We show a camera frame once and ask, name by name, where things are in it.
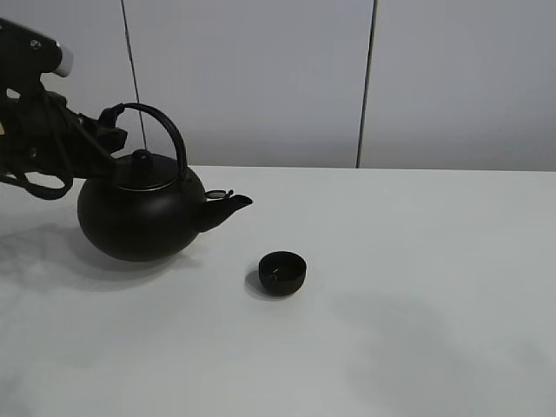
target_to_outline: teapot handle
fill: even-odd
[[[159,109],[142,103],[120,103],[114,107],[103,110],[101,116],[98,118],[98,122],[102,126],[114,128],[116,126],[117,118],[125,109],[135,109],[143,113],[147,113],[155,118],[166,129],[170,139],[172,139],[172,143],[174,144],[175,159],[177,160],[177,179],[178,181],[184,180],[188,173],[188,158],[182,134],[174,122],[172,122],[170,118]]]

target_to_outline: cast iron teapot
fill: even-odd
[[[178,128],[160,110],[140,103],[118,104],[99,119],[115,126],[124,109],[153,116],[169,133],[176,159],[139,149],[119,158],[112,181],[87,180],[77,201],[79,223],[105,254],[124,261],[153,261],[188,246],[253,201],[233,191],[205,192],[188,167]]]

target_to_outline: small black cup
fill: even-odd
[[[261,285],[272,295],[290,295],[305,281],[307,264],[292,252],[273,252],[259,262]]]

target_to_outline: table surface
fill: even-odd
[[[255,204],[149,265],[85,241],[79,187],[0,189],[0,416],[556,415],[556,174],[196,171]]]

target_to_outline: teapot lid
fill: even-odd
[[[116,184],[120,189],[159,189],[172,183],[177,176],[175,159],[153,154],[146,149],[138,149],[131,155],[118,158],[118,161],[122,163]]]

